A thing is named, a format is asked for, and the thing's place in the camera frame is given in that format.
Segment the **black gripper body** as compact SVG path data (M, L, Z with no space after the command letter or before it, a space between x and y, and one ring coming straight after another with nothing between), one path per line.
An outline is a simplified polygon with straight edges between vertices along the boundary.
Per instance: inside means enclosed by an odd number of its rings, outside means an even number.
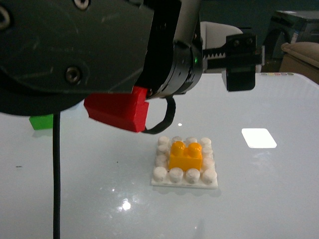
M171 94L182 95L199 81L202 72L225 70L229 91L251 90L255 86L255 65L261 63L256 51L256 36L251 33L230 35L219 48L204 49L200 29L192 39L183 41L175 34L171 47Z

